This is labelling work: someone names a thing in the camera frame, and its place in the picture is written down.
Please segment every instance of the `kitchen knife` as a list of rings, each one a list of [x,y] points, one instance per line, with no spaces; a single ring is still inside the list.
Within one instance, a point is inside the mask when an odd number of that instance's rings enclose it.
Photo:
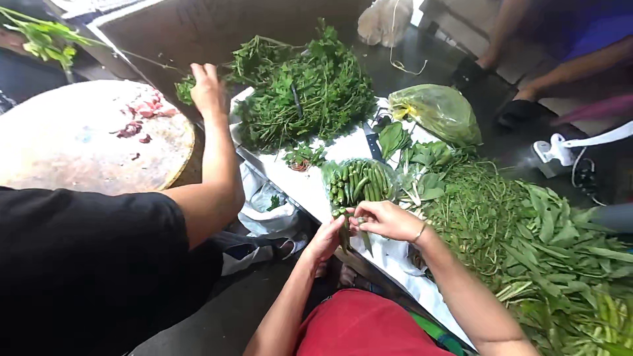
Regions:
[[[378,146],[378,134],[372,131],[367,122],[363,123],[363,131],[365,132],[365,138],[369,145],[369,150],[372,152],[372,158],[379,162],[385,163],[382,159],[382,153],[380,152],[380,146]]]

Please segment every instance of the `wooden cutting board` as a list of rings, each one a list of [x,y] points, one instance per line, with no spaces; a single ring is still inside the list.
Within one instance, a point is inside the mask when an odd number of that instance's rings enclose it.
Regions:
[[[111,133],[130,122],[126,104],[150,89],[118,80],[71,84],[1,115],[0,186],[109,195],[168,188],[194,150],[183,114],[144,118],[132,137]],[[146,134],[151,141],[141,143]]]

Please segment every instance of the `meat scrap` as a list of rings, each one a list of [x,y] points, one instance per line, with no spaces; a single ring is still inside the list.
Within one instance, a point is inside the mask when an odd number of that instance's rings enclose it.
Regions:
[[[149,143],[150,141],[152,141],[152,138],[149,137],[148,134],[145,134],[145,138],[144,139],[140,139],[139,140],[140,143]]]
[[[126,107],[135,117],[172,117],[179,113],[175,106],[165,101],[162,93],[153,88],[140,93],[133,102],[126,104]]]
[[[124,129],[122,130],[118,130],[118,131],[114,131],[114,132],[110,132],[111,134],[116,134],[116,136],[118,138],[124,137],[124,138],[128,138],[128,137],[132,137],[136,134],[138,134],[141,129],[143,128],[143,125],[141,125],[143,122],[142,121],[130,121],[129,124],[127,124],[125,126]]]

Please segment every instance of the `vegetable stall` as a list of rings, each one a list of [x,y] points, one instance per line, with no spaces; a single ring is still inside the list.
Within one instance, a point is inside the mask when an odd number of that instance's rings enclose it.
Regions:
[[[543,355],[629,355],[633,255],[591,223],[593,210],[506,179],[511,168],[478,157],[477,121],[452,88],[395,92],[391,119],[372,120],[369,76],[332,27],[322,23],[319,34],[300,47],[256,36],[234,52],[225,78],[251,86],[232,101],[237,152],[322,222],[361,200],[392,200],[426,219]],[[183,102],[193,85],[190,77],[176,84]],[[431,97],[434,105],[421,99]],[[367,148],[360,125],[368,120],[387,164]],[[414,251],[408,258],[425,269]]]

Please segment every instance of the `human hand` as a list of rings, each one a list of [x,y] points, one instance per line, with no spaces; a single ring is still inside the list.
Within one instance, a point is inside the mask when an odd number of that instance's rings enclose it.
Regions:
[[[224,88],[218,79],[216,66],[209,63],[201,66],[193,63],[191,72],[196,78],[196,86],[191,89],[191,99],[201,113],[224,111]]]
[[[358,223],[363,217],[365,222]],[[386,238],[412,242],[426,224],[390,201],[361,201],[349,218],[354,230],[373,232]]]
[[[343,223],[345,223],[345,215],[339,216],[336,220],[332,219],[329,223],[321,224],[315,237],[301,254],[301,258],[308,258],[313,262],[323,262],[330,258],[339,246],[339,229]]]

